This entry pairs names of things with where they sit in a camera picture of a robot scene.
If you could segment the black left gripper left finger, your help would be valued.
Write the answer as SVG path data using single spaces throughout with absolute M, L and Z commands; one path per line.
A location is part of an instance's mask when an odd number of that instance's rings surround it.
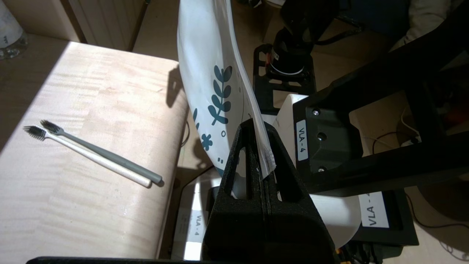
M 246 199 L 235 199 L 239 154 L 245 154 Z M 251 258 L 263 235 L 263 191 L 254 122 L 242 122 L 233 140 L 203 240 L 204 258 Z

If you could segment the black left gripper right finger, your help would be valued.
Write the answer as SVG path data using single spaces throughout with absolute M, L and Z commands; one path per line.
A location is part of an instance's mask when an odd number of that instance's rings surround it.
M 273 261 L 334 261 L 335 244 L 276 129 L 265 124 L 276 167 L 266 178 L 268 252 Z

